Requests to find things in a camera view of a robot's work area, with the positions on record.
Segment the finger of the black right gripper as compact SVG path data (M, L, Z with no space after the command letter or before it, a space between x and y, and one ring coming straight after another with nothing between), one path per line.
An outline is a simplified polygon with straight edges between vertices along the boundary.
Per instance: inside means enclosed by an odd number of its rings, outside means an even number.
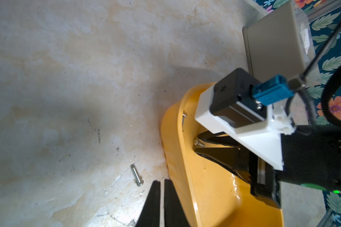
M235 147L238 148L240 146L240 143L230 137L225 132L219 132L213 134L210 131L205 131L203 133L200 133L197 138L203 142L216 144L216 145L223 145L223 146L229 146L229 147Z

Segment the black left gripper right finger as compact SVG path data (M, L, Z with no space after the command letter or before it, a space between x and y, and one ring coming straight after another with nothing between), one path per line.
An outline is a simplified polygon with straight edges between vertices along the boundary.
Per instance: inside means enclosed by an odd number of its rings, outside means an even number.
M164 185L164 225L165 227L190 227L172 180Z

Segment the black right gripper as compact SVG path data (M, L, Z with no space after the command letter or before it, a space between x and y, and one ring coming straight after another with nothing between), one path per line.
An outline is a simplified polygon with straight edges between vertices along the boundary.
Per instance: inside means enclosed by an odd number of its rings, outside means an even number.
M196 148L206 158L246 183L251 195L268 206L281 208L280 183L316 186L341 193L341 128L323 125L311 135L281 137L283 170L275 170L246 148Z

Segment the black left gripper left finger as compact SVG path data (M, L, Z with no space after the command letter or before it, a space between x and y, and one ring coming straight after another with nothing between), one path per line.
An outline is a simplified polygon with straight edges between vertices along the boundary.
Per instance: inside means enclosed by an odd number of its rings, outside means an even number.
M146 202L135 227L159 227L161 182L153 181Z

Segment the yellow plastic storage box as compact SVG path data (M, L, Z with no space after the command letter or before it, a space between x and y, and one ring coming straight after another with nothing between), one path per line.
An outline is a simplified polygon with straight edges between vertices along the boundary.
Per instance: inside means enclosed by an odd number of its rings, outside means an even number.
M192 227L282 227L283 212L255 199L250 186L194 151L204 132L194 118L198 100L210 83L191 88L171 106L161 123L161 138L172 180ZM187 113L182 127L182 114Z

